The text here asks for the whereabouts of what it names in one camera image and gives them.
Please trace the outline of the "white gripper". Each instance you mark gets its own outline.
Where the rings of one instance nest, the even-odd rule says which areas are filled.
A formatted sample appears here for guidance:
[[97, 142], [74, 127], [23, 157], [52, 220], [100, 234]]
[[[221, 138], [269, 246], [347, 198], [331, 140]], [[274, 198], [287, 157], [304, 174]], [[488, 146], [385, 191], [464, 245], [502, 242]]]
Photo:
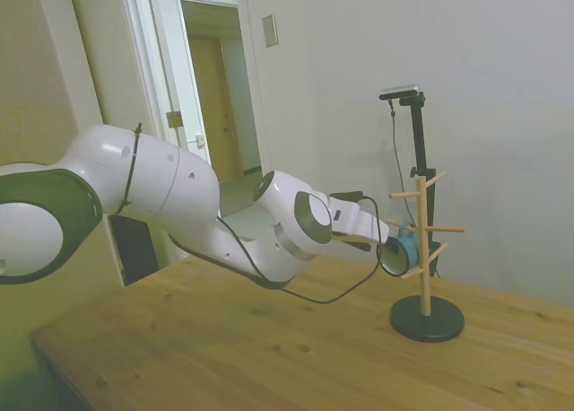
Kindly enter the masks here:
[[399, 229], [389, 237], [388, 226], [375, 215], [367, 212], [340, 217], [333, 223], [333, 239], [360, 250], [371, 250], [376, 245], [384, 245], [387, 254], [398, 256], [402, 253], [402, 243], [406, 230]]

